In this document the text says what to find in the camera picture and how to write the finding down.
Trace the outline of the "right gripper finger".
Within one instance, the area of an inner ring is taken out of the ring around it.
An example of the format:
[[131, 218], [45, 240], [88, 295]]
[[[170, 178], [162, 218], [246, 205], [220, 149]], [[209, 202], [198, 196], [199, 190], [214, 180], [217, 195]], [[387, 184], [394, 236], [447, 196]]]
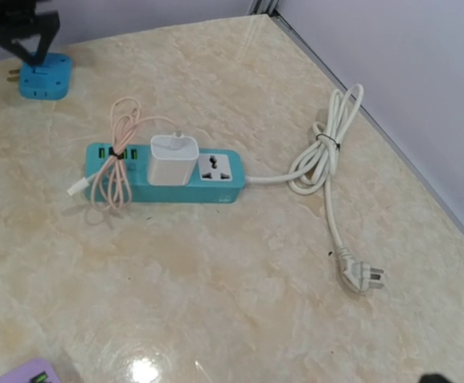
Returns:
[[425, 373], [419, 379], [418, 383], [454, 383], [451, 379], [440, 373]]

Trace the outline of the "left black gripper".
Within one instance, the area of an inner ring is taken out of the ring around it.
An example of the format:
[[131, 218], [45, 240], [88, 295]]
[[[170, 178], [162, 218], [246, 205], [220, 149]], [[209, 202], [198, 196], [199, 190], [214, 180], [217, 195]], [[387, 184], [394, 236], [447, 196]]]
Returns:
[[[39, 11], [36, 0], [0, 0], [0, 46], [30, 66], [41, 65], [61, 27], [56, 10]], [[35, 55], [20, 42], [39, 36]]]

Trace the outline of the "blue plug adapter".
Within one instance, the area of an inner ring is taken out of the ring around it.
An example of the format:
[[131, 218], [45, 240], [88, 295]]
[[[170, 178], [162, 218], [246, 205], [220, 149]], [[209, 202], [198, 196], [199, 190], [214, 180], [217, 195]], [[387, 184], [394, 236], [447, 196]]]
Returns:
[[7, 80], [18, 83], [20, 95], [26, 99], [59, 101], [69, 92], [72, 59], [62, 53], [48, 53], [41, 65], [25, 63], [9, 71]]

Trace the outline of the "white plug adapter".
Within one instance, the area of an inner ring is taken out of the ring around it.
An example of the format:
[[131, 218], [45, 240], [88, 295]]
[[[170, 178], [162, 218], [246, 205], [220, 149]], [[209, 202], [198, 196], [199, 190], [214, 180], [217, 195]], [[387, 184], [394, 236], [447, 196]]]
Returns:
[[148, 182], [154, 186], [185, 186], [199, 158], [199, 145], [180, 131], [150, 140]]

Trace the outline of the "teal power strip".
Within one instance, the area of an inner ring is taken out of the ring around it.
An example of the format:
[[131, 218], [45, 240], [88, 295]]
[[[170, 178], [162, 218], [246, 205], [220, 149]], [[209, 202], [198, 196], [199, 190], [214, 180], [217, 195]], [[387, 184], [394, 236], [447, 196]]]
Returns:
[[185, 186], [150, 184], [149, 153], [147, 144], [132, 144], [125, 151], [134, 203], [234, 203], [245, 187], [242, 160], [233, 150], [202, 148]]

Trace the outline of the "purple power strip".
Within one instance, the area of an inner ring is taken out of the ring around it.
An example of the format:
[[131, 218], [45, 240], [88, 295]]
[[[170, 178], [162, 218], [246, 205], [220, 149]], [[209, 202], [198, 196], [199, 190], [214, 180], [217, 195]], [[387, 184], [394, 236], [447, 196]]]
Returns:
[[61, 383], [61, 380], [46, 359], [37, 357], [1, 375], [0, 383]]

